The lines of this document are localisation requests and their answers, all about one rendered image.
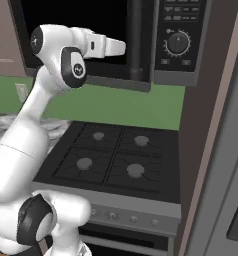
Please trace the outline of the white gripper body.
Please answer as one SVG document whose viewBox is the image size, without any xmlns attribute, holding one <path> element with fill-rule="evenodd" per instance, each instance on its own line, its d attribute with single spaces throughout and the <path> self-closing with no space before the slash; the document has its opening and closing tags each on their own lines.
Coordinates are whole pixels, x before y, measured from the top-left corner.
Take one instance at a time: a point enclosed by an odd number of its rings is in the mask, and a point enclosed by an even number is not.
<svg viewBox="0 0 238 256">
<path fill-rule="evenodd" d="M 126 43 L 120 40 L 106 38 L 105 56 L 122 56 L 126 52 Z"/>
</svg>

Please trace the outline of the black microwave door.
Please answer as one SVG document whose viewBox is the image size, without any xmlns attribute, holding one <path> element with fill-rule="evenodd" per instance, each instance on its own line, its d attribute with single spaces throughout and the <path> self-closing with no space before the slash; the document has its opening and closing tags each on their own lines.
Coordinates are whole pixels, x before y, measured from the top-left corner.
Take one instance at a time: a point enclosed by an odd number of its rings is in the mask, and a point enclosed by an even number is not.
<svg viewBox="0 0 238 256">
<path fill-rule="evenodd" d="M 141 80 L 129 77 L 128 0 L 8 0 L 22 61 L 28 76 L 36 74 L 41 61 L 30 47 L 30 35 L 42 24 L 88 28 L 126 43 L 126 53 L 86 61 L 91 85 L 148 92 L 154 73 L 158 0 L 141 0 Z"/>
</svg>

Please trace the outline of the black microwave oven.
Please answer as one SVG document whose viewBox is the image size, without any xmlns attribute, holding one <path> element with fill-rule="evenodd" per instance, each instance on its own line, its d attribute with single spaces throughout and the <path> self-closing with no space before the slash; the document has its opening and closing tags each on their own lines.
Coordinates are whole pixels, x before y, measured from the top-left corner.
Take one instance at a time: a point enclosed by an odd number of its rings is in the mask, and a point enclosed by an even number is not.
<svg viewBox="0 0 238 256">
<path fill-rule="evenodd" d="M 158 0 L 151 85 L 197 84 L 211 0 Z"/>
</svg>

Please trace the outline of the black oven door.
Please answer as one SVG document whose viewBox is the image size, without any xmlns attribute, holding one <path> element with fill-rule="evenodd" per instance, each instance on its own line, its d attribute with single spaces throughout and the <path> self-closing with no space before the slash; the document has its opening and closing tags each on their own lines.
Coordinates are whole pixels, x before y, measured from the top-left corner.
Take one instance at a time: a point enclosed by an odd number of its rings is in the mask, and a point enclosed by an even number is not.
<svg viewBox="0 0 238 256">
<path fill-rule="evenodd" d="M 167 236 L 87 223 L 79 228 L 93 256 L 174 256 L 174 239 Z"/>
</svg>

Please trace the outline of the brown tall side panel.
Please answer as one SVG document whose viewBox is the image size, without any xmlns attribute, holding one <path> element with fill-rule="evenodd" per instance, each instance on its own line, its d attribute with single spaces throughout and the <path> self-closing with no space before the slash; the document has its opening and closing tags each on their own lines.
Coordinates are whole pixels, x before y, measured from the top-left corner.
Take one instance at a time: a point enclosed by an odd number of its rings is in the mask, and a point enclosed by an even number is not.
<svg viewBox="0 0 238 256">
<path fill-rule="evenodd" d="M 190 231 L 238 54 L 238 0 L 211 0 L 197 85 L 185 89 L 179 129 L 182 221 L 174 256 Z"/>
</svg>

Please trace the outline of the black gas hob stove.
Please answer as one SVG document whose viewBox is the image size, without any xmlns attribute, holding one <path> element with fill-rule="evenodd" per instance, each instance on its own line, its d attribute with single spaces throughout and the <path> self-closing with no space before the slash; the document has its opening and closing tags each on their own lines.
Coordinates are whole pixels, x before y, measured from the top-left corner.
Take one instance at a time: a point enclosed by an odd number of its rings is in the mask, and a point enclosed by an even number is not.
<svg viewBox="0 0 238 256">
<path fill-rule="evenodd" d="M 97 210 L 88 223 L 175 240 L 181 222 L 178 133 L 74 121 L 33 187 L 88 199 Z M 117 219 L 110 219 L 109 212 Z M 158 226 L 152 226 L 154 219 Z"/>
</svg>

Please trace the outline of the grey tall appliance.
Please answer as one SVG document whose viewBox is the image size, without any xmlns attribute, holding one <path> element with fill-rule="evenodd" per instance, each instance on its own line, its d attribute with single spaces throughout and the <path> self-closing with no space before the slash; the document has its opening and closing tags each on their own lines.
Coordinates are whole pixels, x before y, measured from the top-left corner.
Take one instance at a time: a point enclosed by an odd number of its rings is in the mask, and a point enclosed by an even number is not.
<svg viewBox="0 0 238 256">
<path fill-rule="evenodd" d="M 238 54 L 186 256 L 238 256 Z"/>
</svg>

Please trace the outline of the white wall socket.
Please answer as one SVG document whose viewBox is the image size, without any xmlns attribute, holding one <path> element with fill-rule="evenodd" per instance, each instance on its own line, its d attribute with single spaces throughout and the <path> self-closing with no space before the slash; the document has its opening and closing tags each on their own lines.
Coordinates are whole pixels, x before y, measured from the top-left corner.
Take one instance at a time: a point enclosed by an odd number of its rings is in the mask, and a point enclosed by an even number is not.
<svg viewBox="0 0 238 256">
<path fill-rule="evenodd" d="M 25 84 L 19 84 L 19 83 L 16 83 L 15 87 L 16 87 L 19 101 L 23 103 L 28 96 L 28 88 Z"/>
</svg>

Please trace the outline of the brown wall cupboard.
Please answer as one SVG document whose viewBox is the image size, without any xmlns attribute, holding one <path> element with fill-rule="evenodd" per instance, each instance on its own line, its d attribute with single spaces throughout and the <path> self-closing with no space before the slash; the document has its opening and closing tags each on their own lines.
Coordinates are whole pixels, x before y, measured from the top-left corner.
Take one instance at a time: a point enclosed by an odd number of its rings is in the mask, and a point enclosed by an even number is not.
<svg viewBox="0 0 238 256">
<path fill-rule="evenodd" d="M 0 76 L 26 75 L 8 0 L 0 0 Z"/>
</svg>

